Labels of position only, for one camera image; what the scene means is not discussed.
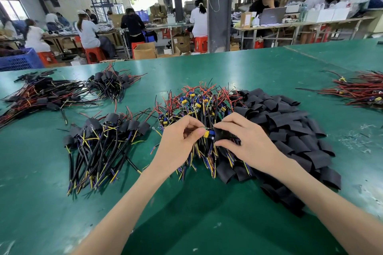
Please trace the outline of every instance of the finger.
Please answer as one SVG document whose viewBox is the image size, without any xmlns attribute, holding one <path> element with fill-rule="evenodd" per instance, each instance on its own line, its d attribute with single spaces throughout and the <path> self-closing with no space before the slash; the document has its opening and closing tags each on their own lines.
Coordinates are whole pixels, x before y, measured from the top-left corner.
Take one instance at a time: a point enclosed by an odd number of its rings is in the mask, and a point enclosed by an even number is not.
<svg viewBox="0 0 383 255">
<path fill-rule="evenodd" d="M 236 156 L 237 156 L 239 149 L 241 148 L 239 145 L 237 145 L 234 142 L 227 140 L 227 139 L 221 139 L 217 142 L 214 142 L 214 144 L 215 144 L 215 146 L 222 146 L 222 147 L 230 150 Z"/>
<path fill-rule="evenodd" d="M 185 141 L 188 142 L 190 145 L 193 145 L 199 138 L 201 138 L 206 132 L 205 128 L 198 128 L 195 129 L 192 133 L 189 134 L 188 137 L 186 137 Z"/>
<path fill-rule="evenodd" d="M 213 125 L 216 128 L 223 129 L 229 131 L 231 134 L 241 138 L 244 128 L 234 124 L 232 122 L 218 122 Z"/>
<path fill-rule="evenodd" d="M 204 127 L 203 123 L 199 120 L 197 120 L 194 117 L 190 117 L 189 115 L 185 115 L 181 119 L 177 121 L 182 127 L 184 128 L 198 128 L 198 127 Z"/>
<path fill-rule="evenodd" d="M 239 126 L 246 127 L 249 125 L 250 122 L 245 117 L 243 117 L 241 114 L 238 114 L 236 112 L 231 113 L 230 115 L 227 115 L 225 118 L 222 119 L 223 122 L 233 122 Z"/>
</svg>

